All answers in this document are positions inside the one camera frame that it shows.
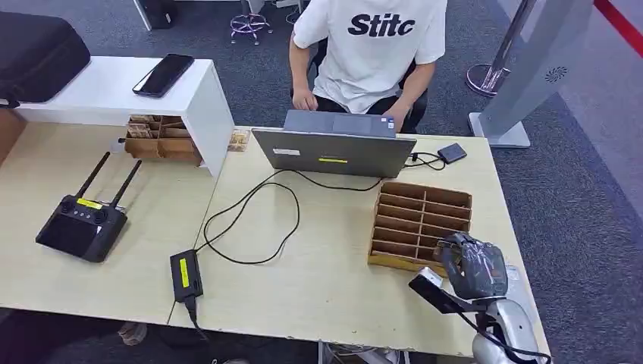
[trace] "smartphone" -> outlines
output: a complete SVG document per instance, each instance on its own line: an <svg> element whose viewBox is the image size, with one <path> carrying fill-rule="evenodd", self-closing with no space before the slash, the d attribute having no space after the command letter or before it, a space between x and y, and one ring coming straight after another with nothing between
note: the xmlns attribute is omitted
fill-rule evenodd
<svg viewBox="0 0 643 364"><path fill-rule="evenodd" d="M194 63L189 55L166 55L132 89L141 96L161 98Z"/></svg>

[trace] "yellow label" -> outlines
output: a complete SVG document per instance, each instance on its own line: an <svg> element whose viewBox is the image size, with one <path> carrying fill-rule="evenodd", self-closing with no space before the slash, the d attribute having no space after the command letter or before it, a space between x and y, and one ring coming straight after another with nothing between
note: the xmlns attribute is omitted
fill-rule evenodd
<svg viewBox="0 0 643 364"><path fill-rule="evenodd" d="M77 201L77 202L78 202L79 204L83 205L83 206L87 206L87 207L90 207L90 208L92 208L92 209L100 210L100 209L102 208L102 205L101 205L100 203L96 203L96 202L93 202L93 201L89 201L89 200L87 200L87 199L78 199L78 201Z"/></svg>
<svg viewBox="0 0 643 364"><path fill-rule="evenodd" d="M330 158L320 158L320 162L332 162L332 163L348 163L345 159L330 159Z"/></svg>
<svg viewBox="0 0 643 364"><path fill-rule="evenodd" d="M190 280L187 279L187 262L185 261L185 258L181 259L179 264L181 266L181 280L183 282L183 288L188 288L190 286Z"/></svg>

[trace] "black controller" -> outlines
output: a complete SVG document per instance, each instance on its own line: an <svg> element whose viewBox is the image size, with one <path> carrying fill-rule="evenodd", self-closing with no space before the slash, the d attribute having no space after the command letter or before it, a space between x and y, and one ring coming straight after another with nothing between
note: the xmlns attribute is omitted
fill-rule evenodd
<svg viewBox="0 0 643 364"><path fill-rule="evenodd" d="M42 228L36 242L90 262L102 262L125 226L127 216L117 209L118 201L138 170L138 161L108 206L83 198L94 177L107 161L105 153L78 193L63 197Z"/></svg>

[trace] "office chair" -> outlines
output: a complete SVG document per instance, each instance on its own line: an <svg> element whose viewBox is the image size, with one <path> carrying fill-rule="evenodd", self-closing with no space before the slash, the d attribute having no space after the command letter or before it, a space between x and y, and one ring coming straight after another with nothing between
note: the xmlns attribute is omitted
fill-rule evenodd
<svg viewBox="0 0 643 364"><path fill-rule="evenodd" d="M268 33L272 33L272 28L263 15L252 13L248 0L241 0L241 11L241 15L237 15L230 20L230 28L232 29L230 43L235 44L237 42L234 39L234 35L237 33L252 34L252 37L255 38L255 46L258 46L257 32L263 28L268 28Z"/></svg>
<svg viewBox="0 0 643 364"><path fill-rule="evenodd" d="M324 58L326 57L326 52L328 50L328 38L320 40L317 43L317 45L318 45L317 53L312 57L310 64L308 66L309 75L313 67L315 68L315 72L317 74L319 73L319 66L322 65L322 61L324 61ZM406 78L415 69L416 69L416 62L412 61L411 65L409 66L409 69L406 70L404 77L402 77L402 80L399 83L400 89L404 89L404 83L406 82ZM408 134L417 133L416 127L418 126L420 120L424 116L427 104L428 104L428 89L425 89L424 92L420 95L420 97L418 97L418 99L415 101L415 103L413 103L413 107L411 108L411 111L404 119L404 124L402 125L402 130L400 131L401 133L408 133Z"/></svg>

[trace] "cardboard box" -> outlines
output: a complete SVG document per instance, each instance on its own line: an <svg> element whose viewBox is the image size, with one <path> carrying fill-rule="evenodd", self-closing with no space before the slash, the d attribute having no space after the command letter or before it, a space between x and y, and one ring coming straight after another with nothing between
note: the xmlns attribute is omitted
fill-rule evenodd
<svg viewBox="0 0 643 364"><path fill-rule="evenodd" d="M375 203L369 264L407 271L428 266L446 277L434 252L440 239L469 232L471 206L468 193L385 182Z"/></svg>
<svg viewBox="0 0 643 364"><path fill-rule="evenodd" d="M0 110L0 165L9 155L26 125L27 122L14 112Z"/></svg>
<svg viewBox="0 0 643 364"><path fill-rule="evenodd" d="M181 118L162 116L160 120L147 123L152 138L135 138L128 134L125 139L125 151L134 158L168 158L201 164L201 154Z"/></svg>

